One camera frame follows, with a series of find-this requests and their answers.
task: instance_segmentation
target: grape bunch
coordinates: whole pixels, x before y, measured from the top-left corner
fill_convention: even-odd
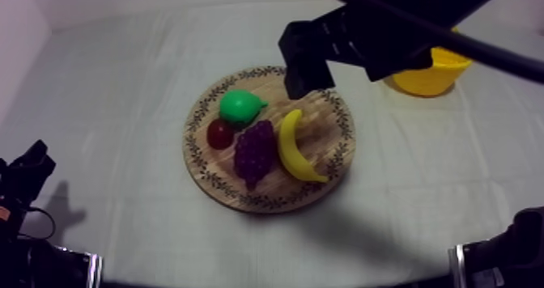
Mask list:
[[[234,171],[245,180],[248,190],[254,190],[257,182],[270,172],[277,156],[272,122],[259,121],[238,137],[234,148]]]

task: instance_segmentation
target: white table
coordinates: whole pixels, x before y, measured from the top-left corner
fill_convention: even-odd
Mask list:
[[[54,34],[0,128],[3,158],[42,138],[57,161],[35,203],[57,219],[53,242],[105,256],[110,280],[371,286],[444,272],[446,248],[492,237],[519,209],[544,204],[544,87],[480,65],[450,94],[422,100],[331,63],[357,137],[336,192],[258,218],[200,191],[181,153],[193,102],[226,74],[282,65],[286,24],[336,6],[194,6]],[[518,47],[544,56],[541,39]],[[30,217],[26,227],[47,226]]]

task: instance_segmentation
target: banana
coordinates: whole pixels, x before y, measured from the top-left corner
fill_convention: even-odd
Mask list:
[[[298,180],[327,182],[326,176],[316,173],[312,164],[300,153],[295,142],[295,130],[302,111],[292,110],[285,118],[279,129],[278,151],[283,166]]]

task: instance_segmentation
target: wooden plate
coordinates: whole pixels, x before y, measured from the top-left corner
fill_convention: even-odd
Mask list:
[[[227,207],[265,214],[299,209],[333,189],[351,164],[355,129],[350,112],[336,91],[316,91],[301,100],[289,100],[284,75],[283,67],[264,66],[227,76],[202,94],[185,122],[183,151],[187,168],[206,194]],[[206,141],[207,126],[219,117],[219,101],[232,89],[245,89],[268,101],[254,122],[270,120],[276,133],[291,110],[302,109],[297,129],[300,152],[318,173],[329,177],[329,182],[296,180],[278,162],[249,192],[233,170],[234,144],[226,150],[214,150]]]

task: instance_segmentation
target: plastic fruit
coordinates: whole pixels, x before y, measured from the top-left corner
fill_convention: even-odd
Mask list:
[[[251,123],[266,105],[267,102],[249,91],[227,91],[219,102],[219,116],[230,123],[244,126]]]
[[[283,119],[279,129],[278,151],[283,166],[298,180],[327,182],[326,176],[316,173],[312,164],[300,153],[296,146],[295,132],[302,111],[295,109]]]
[[[226,149],[234,142],[234,130],[226,121],[215,119],[208,125],[206,139],[214,149]]]
[[[259,121],[238,137],[234,148],[234,171],[245,180],[246,188],[253,190],[270,172],[277,156],[272,123]]]

